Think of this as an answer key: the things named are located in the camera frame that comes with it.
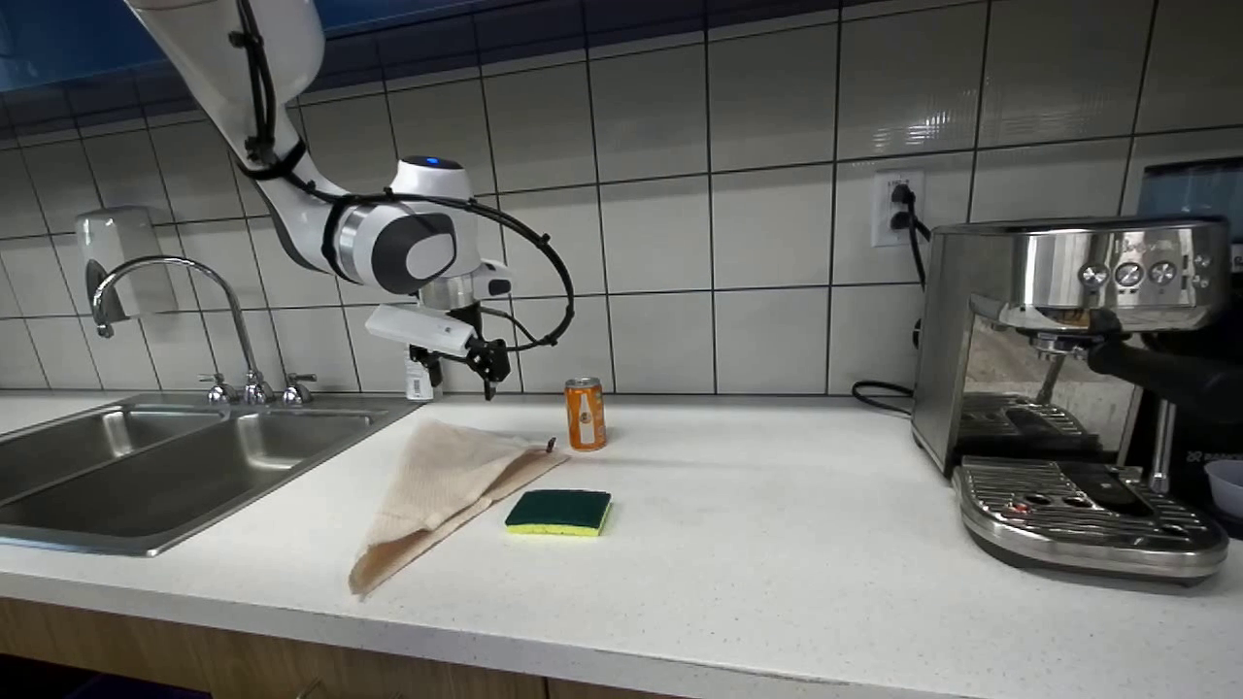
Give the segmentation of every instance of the kitchen faucet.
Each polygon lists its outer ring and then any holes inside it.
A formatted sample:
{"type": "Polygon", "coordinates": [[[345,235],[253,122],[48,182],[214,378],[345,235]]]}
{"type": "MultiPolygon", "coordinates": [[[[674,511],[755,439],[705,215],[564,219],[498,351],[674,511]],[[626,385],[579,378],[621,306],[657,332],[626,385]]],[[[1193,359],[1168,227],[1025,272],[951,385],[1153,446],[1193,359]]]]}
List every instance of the kitchen faucet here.
{"type": "MultiPolygon", "coordinates": [[[[103,337],[112,337],[112,324],[118,324],[118,305],[107,305],[112,300],[112,289],[130,278],[130,272],[142,272],[142,268],[196,268],[197,278],[214,281],[228,305],[228,314],[232,314],[232,332],[237,332],[237,347],[240,347],[240,362],[245,362],[245,385],[240,385],[240,406],[274,406],[274,400],[287,400],[287,406],[303,406],[309,391],[300,390],[300,381],[313,381],[313,378],[287,378],[293,385],[285,391],[278,391],[261,366],[257,366],[257,353],[249,347],[249,332],[240,324],[240,306],[237,306],[237,296],[232,289],[226,283],[223,272],[208,268],[201,262],[196,256],[174,256],[174,253],[165,253],[165,256],[134,256],[125,266],[118,266],[90,296],[90,314],[95,314],[95,327],[103,337]]],[[[214,390],[212,390],[212,400],[228,400],[228,390],[223,378],[214,378],[214,390]]]]}

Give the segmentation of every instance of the tiled wall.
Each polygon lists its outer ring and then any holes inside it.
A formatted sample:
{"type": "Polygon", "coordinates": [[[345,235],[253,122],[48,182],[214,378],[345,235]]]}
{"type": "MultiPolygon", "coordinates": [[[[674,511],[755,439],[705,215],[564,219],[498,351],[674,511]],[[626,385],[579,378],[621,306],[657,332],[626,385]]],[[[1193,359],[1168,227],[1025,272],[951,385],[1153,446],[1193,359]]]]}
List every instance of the tiled wall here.
{"type": "MultiPolygon", "coordinates": [[[[880,0],[318,89],[300,123],[344,188],[442,151],[555,239],[579,324],[507,391],[847,391],[912,372],[921,289],[869,244],[874,175],[921,170],[933,227],[1126,215],[1146,165],[1243,151],[1241,28],[1241,0],[880,0]]],[[[232,281],[274,378],[402,390],[402,351],[360,332],[380,296],[300,272],[196,112],[0,144],[0,390],[240,378],[192,281],[174,314],[95,333],[70,230],[103,205],[155,210],[165,249],[232,281]]],[[[482,244],[512,266],[512,312],[555,324],[539,256],[482,244]]]]}

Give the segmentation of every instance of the stainless steel appliance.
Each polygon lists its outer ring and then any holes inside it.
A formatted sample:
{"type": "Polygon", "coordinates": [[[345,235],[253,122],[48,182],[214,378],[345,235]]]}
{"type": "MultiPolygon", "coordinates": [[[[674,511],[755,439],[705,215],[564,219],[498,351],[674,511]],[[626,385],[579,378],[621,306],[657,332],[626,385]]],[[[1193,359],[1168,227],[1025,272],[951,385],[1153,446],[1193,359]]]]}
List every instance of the stainless steel appliance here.
{"type": "Polygon", "coordinates": [[[933,235],[912,434],[960,487],[983,549],[1146,580],[1209,580],[1224,564],[1224,531],[1166,498],[1168,460],[1141,477],[1118,451],[1139,385],[1181,385],[1181,366],[1139,337],[1209,327],[1229,306],[1229,268],[1215,219],[933,235]]]}

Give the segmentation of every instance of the yellow sponge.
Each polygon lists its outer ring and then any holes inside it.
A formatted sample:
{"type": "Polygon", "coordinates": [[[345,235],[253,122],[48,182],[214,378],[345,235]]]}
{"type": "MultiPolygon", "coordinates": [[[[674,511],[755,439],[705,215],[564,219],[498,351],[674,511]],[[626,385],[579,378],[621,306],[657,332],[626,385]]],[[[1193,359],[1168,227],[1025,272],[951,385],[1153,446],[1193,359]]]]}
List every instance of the yellow sponge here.
{"type": "Polygon", "coordinates": [[[597,491],[533,491],[526,494],[507,530],[512,536],[604,536],[609,494],[597,491]]]}

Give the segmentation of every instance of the stainless steel sink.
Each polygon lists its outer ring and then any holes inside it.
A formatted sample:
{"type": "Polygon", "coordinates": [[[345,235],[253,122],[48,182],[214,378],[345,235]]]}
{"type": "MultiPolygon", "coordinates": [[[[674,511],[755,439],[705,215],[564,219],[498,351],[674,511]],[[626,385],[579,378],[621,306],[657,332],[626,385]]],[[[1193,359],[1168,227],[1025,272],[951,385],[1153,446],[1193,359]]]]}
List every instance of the stainless steel sink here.
{"type": "Polygon", "coordinates": [[[0,443],[0,536],[161,555],[406,411],[130,400],[73,415],[0,443]]]}

